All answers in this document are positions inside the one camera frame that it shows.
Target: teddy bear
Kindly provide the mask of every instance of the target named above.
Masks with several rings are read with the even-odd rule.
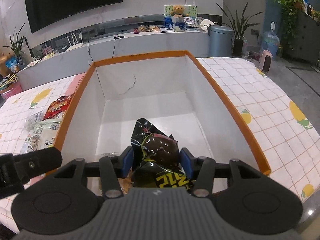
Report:
[[[189,14],[183,14],[184,7],[182,5],[174,5],[172,6],[172,11],[170,12],[171,16],[182,15],[184,17],[189,17]]]

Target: plant pot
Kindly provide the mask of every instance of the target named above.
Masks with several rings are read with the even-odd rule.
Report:
[[[304,6],[302,6],[302,4],[297,1],[297,2],[295,2],[294,7],[295,7],[296,9],[302,10],[302,8],[303,8]]]
[[[234,39],[232,55],[236,56],[236,57],[241,57],[241,55],[242,55],[242,46],[243,46],[243,40]]]

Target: black cable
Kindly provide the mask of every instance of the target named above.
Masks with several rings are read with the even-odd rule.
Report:
[[[114,46],[113,46],[113,53],[112,53],[112,57],[113,57],[113,56],[114,56],[114,54],[115,54],[116,40],[119,40],[119,39],[121,39],[121,38],[124,38],[124,36],[119,35],[119,36],[116,36],[116,37],[113,37],[113,38],[115,39],[115,44],[114,44]]]
[[[115,44],[114,44],[114,46],[113,46],[113,53],[112,53],[112,57],[113,57],[113,55],[115,54],[115,48],[116,48],[116,37],[113,37],[114,39],[115,39]]]
[[[91,60],[92,60],[92,63],[93,63],[93,58],[92,58],[92,56],[91,56],[91,54],[90,54],[90,32],[88,32],[88,45],[87,45],[87,50],[88,50],[88,54],[89,54],[89,56],[88,56],[88,63],[89,63],[89,66],[91,66],[91,64],[90,64],[90,58],[91,58]]]

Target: snack packet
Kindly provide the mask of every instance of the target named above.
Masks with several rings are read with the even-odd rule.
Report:
[[[49,105],[47,112],[44,114],[44,120],[48,118],[52,118],[55,115],[67,110],[72,97],[73,97],[73,94],[59,97],[57,100],[53,101]]]
[[[25,140],[20,153],[29,153],[53,146],[62,119],[38,122]]]
[[[26,131],[32,131],[36,125],[36,123],[42,121],[43,119],[43,114],[42,114],[42,111],[36,113],[36,114],[33,114],[31,116],[29,116],[27,119],[26,119],[26,123],[24,125],[24,129]]]
[[[185,187],[193,182],[180,169],[178,142],[166,136],[148,120],[137,120],[131,136],[134,151],[132,182],[134,187]]]
[[[96,155],[96,161],[99,161],[101,158],[103,158],[105,156],[112,158],[112,157],[119,156],[119,155],[120,155],[120,153],[118,153],[118,152],[99,154],[99,155]],[[124,195],[126,195],[128,193],[129,189],[132,186],[131,174],[132,174],[132,172],[130,171],[126,178],[118,179],[120,187],[121,187]],[[100,178],[99,178],[99,190],[101,191],[100,196],[102,196],[102,186],[101,186],[101,179]]]
[[[52,119],[60,119],[60,118],[64,118],[64,115],[66,114],[66,110],[62,111],[58,114],[56,114],[54,117],[52,117]]]

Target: red snack bag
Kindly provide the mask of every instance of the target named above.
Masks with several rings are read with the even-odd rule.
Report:
[[[53,101],[51,105],[49,105],[48,110],[43,117],[43,120],[52,118],[60,112],[67,110],[72,97],[73,94],[59,97],[57,100]]]

